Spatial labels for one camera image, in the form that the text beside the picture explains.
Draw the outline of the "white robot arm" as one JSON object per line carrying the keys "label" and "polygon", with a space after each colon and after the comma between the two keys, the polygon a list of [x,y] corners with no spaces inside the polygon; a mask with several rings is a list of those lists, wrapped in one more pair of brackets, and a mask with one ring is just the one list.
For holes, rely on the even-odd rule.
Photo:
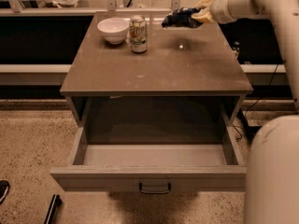
{"label": "white robot arm", "polygon": [[[299,0],[199,0],[192,18],[231,23],[268,19],[299,110]],[[244,224],[299,224],[299,115],[265,123],[255,134],[247,163]]]}

